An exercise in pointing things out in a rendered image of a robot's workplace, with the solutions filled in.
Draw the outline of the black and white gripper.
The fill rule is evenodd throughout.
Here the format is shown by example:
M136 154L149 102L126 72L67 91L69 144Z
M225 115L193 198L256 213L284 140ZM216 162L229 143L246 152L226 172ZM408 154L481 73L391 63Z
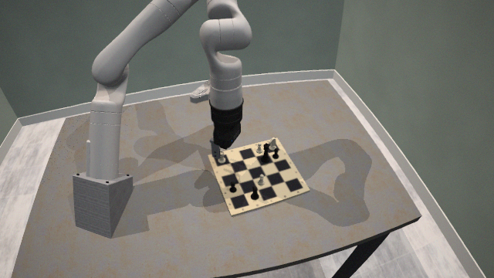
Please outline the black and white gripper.
M210 90L210 95L209 95ZM210 98L210 100L209 100ZM210 139L213 158L220 159L220 146L227 150L241 133L242 85L233 90L217 90L210 80L190 94L190 102L200 103L209 100L211 120L214 123L213 138Z

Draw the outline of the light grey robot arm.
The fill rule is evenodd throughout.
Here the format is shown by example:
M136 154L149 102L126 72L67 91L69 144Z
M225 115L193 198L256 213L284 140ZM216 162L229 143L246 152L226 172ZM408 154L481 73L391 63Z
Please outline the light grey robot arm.
M170 28L197 1L153 0L95 58L92 76L98 84L90 107L87 177L119 177L120 125L128 63L141 47ZM252 40L252 30L237 0L207 0L207 13L211 20L202 24L199 37L208 59L210 84L217 90L233 90L242 84L242 63L218 51L245 49Z

